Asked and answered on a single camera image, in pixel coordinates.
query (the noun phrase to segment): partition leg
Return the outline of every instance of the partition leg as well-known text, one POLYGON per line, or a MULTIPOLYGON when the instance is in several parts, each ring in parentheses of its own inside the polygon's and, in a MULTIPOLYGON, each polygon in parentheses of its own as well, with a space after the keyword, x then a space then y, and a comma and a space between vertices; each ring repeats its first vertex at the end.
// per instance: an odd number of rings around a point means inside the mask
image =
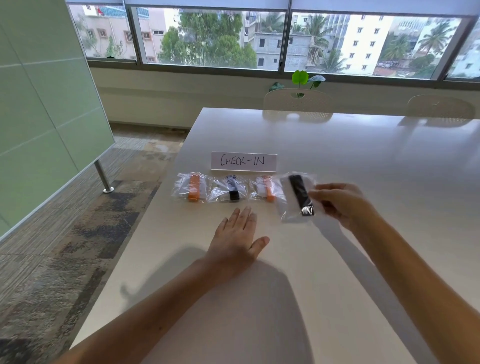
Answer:
POLYGON ((100 160, 97 159, 94 164, 96 171, 98 172, 98 175, 100 176, 100 179, 102 180, 102 183, 105 187, 103 193, 109 194, 110 192, 113 192, 114 188, 110 186, 110 183, 108 183, 105 172, 103 171, 102 165, 100 164, 100 160))

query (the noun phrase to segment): paper sign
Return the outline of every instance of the paper sign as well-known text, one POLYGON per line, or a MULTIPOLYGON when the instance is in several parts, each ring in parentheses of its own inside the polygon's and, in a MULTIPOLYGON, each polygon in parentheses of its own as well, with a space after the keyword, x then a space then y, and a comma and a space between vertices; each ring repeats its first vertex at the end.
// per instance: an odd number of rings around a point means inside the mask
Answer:
POLYGON ((213 170, 276 172, 276 154, 212 152, 213 170))

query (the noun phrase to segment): orange object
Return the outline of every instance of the orange object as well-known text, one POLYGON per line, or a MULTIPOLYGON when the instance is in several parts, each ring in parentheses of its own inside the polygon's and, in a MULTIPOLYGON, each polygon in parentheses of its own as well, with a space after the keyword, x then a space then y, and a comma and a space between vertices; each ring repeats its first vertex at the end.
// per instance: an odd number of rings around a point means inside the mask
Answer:
POLYGON ((198 202, 200 199, 200 176, 192 174, 188 185, 188 200, 198 202))
POLYGON ((275 196, 272 193, 272 178, 270 176, 264 176, 264 185, 267 191, 267 201, 275 202, 275 196))

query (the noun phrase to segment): chair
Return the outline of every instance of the chair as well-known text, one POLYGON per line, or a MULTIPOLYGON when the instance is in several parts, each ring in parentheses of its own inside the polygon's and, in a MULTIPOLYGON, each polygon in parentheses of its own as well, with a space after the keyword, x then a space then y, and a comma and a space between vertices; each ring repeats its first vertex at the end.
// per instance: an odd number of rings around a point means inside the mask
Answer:
POLYGON ((416 95, 408 101, 406 116, 432 118, 426 126, 451 128, 465 125, 474 119, 475 107, 459 98, 416 95))
POLYGON ((327 121, 334 112, 334 100, 327 94, 298 88, 270 91, 264 97, 264 110, 306 111, 315 120, 327 121))

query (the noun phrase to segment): tabletop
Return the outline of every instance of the tabletop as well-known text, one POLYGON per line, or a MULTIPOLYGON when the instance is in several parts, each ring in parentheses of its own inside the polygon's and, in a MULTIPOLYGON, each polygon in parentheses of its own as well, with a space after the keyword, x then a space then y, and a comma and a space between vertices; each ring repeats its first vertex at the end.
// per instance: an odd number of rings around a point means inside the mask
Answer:
MULTIPOLYGON (((278 154, 277 173, 354 182, 426 262, 480 309, 480 123, 204 108, 74 345, 204 254, 239 204, 170 197, 180 172, 212 174, 212 151, 278 154)), ((248 202, 270 244, 199 300, 144 363, 435 363, 355 238, 332 219, 281 223, 248 202)))

